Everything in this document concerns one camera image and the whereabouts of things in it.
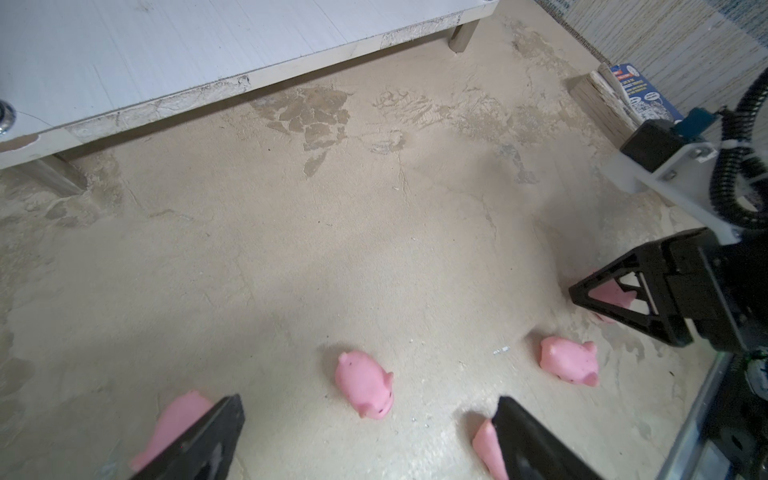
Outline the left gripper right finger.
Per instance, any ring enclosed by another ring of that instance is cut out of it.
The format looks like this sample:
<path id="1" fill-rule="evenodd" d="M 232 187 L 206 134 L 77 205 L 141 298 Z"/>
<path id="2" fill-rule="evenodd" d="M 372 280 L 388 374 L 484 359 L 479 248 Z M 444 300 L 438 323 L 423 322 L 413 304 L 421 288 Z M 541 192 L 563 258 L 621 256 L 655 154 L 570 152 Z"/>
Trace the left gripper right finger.
<path id="1" fill-rule="evenodd" d="M 492 424 L 510 479 L 602 479 L 512 397 L 499 398 Z"/>

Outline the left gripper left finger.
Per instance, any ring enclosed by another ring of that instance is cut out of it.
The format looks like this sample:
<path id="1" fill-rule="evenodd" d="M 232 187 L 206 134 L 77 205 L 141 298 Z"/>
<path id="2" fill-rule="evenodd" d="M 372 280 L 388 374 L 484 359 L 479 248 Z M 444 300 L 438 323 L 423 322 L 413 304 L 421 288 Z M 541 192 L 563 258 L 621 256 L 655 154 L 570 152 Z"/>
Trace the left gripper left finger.
<path id="1" fill-rule="evenodd" d="M 225 479 L 245 423 L 238 394 L 225 396 L 135 479 Z"/>

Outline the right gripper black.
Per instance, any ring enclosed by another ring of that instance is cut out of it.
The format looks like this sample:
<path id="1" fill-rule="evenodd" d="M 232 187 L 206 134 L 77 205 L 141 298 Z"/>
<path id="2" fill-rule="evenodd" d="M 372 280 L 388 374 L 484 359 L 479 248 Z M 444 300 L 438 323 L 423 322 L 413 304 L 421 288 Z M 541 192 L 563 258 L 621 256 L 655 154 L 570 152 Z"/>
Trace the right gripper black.
<path id="1" fill-rule="evenodd" d="M 708 229 L 649 242 L 568 289 L 572 302 L 673 347 L 692 343 L 684 318 L 719 351 L 767 346 L 767 235 L 722 245 Z"/>

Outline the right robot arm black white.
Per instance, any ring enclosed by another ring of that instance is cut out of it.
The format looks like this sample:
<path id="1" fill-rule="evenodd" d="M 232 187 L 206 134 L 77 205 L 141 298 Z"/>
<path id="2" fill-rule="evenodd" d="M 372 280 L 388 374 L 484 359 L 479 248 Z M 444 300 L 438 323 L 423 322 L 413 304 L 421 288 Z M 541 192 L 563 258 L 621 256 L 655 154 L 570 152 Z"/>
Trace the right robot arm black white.
<path id="1" fill-rule="evenodd" d="M 671 347 L 703 338 L 715 362 L 660 471 L 663 479 L 767 475 L 767 167 L 753 130 L 760 75 L 734 108 L 646 120 L 604 166 L 699 222 L 642 244 L 572 285 L 579 307 Z"/>

